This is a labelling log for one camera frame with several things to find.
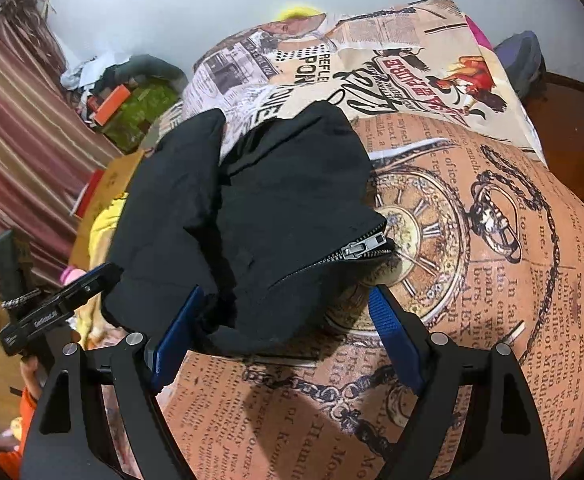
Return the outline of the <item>black zip jacket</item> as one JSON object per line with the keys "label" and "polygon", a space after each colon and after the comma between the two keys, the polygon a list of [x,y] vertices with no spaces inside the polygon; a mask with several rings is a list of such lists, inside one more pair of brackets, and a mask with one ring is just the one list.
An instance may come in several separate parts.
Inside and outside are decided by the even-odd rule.
{"label": "black zip jacket", "polygon": [[194,348],[242,356],[317,325],[393,245],[342,110],[319,101],[269,119],[222,155],[225,122],[219,110],[186,120],[137,168],[108,255],[123,273],[102,312],[158,338],[200,290]]}

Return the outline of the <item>yellow blanket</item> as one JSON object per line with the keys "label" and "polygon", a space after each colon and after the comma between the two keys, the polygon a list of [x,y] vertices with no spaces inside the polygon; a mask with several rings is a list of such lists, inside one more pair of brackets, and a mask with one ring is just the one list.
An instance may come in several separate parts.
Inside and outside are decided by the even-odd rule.
{"label": "yellow blanket", "polygon": [[[94,270],[106,262],[106,256],[114,237],[118,220],[121,218],[128,193],[114,197],[106,209],[94,219],[89,232],[89,269]],[[83,307],[75,311],[76,332],[79,344],[84,350],[97,348],[109,330],[109,324],[101,313],[99,294],[90,298]]]}

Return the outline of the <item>red white box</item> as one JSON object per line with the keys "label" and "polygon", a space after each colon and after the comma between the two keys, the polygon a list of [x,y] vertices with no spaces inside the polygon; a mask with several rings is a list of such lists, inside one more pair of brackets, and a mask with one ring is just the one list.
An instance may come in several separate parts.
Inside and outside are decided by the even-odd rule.
{"label": "red white box", "polygon": [[77,200],[71,211],[72,216],[79,219],[84,218],[84,215],[86,214],[87,208],[91,201],[91,197],[94,195],[94,192],[96,192],[96,189],[98,188],[98,185],[103,175],[104,175],[103,169],[94,170],[90,179],[82,188],[82,190],[79,193],[79,196],[77,197]]}

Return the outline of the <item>newspaper print bed cover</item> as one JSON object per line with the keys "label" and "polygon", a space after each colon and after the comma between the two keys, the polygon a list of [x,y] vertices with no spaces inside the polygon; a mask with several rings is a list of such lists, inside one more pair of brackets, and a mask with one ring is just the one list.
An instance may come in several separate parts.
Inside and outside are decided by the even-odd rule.
{"label": "newspaper print bed cover", "polygon": [[370,289],[385,285],[457,344],[508,341],[562,477],[584,450],[584,204],[547,169],[490,44],[449,0],[301,12],[209,50],[158,138],[219,108],[228,154],[249,128],[319,100],[377,164],[367,200],[394,250],[285,346],[186,356],[158,403],[194,474],[374,477],[416,402],[369,315]]}

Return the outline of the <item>wooden folding lap desk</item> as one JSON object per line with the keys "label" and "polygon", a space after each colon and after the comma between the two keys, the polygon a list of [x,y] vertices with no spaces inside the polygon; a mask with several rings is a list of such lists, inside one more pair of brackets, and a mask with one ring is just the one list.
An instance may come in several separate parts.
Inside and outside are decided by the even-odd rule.
{"label": "wooden folding lap desk", "polygon": [[76,239],[68,257],[69,266],[76,266],[76,268],[84,270],[88,268],[89,232],[94,219],[109,206],[114,197],[126,191],[129,181],[132,180],[132,176],[145,154],[145,151],[138,150],[135,153],[114,158],[106,166],[98,188],[91,197],[84,218],[78,219]]}

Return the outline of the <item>striped red curtain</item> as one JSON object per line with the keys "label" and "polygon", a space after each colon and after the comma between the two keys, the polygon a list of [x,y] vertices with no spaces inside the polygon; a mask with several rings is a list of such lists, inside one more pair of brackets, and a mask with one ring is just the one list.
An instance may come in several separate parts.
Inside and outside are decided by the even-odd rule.
{"label": "striped red curtain", "polygon": [[76,237],[76,198],[120,151],[91,130],[60,83],[65,58],[37,0],[0,11],[0,234],[30,239],[35,275],[57,281]]}

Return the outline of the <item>green camouflage storage box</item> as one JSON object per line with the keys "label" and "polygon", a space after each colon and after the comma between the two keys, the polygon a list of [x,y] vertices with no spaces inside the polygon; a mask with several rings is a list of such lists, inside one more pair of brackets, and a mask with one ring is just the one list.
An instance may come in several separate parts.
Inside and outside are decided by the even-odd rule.
{"label": "green camouflage storage box", "polygon": [[130,96],[100,128],[122,153],[134,152],[156,118],[178,100],[178,93],[161,79],[148,79],[132,89]]}

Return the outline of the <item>orange shoe box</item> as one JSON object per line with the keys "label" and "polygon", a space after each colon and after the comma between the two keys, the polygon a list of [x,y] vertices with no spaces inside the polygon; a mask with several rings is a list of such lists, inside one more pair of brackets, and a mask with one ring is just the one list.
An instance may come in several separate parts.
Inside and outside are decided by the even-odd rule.
{"label": "orange shoe box", "polygon": [[94,122],[104,126],[131,95],[132,92],[124,84],[117,86],[96,109]]}

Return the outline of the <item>white crumpled paper pile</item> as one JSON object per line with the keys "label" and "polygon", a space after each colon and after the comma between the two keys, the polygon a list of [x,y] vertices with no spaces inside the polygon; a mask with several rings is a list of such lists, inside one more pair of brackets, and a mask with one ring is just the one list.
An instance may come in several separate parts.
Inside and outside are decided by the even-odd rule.
{"label": "white crumpled paper pile", "polygon": [[92,60],[69,68],[60,76],[63,88],[75,91],[94,84],[103,74],[104,68],[98,60]]}

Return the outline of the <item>dark grey garment on pile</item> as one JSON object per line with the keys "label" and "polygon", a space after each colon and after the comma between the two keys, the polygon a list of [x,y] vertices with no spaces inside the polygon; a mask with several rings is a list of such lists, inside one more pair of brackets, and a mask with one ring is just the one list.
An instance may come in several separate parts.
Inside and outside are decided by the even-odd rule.
{"label": "dark grey garment on pile", "polygon": [[132,55],[127,62],[107,68],[102,76],[106,88],[114,88],[129,79],[140,82],[142,78],[165,80],[176,92],[184,90],[188,82],[179,67],[148,54]]}

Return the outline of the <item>purple backpack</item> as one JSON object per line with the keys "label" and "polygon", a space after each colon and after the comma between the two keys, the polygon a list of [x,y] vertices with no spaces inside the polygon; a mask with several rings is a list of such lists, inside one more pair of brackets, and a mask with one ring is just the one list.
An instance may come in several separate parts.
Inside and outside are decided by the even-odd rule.
{"label": "purple backpack", "polygon": [[546,74],[545,58],[538,37],[531,30],[502,40],[494,52],[521,101],[542,83]]}

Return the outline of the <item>yellow pillow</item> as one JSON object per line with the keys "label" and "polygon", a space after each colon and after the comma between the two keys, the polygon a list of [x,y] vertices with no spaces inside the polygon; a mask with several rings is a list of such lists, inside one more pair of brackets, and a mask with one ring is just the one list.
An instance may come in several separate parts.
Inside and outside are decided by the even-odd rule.
{"label": "yellow pillow", "polygon": [[312,6],[287,6],[277,14],[278,21],[299,20],[300,18],[311,18],[321,15],[322,11]]}

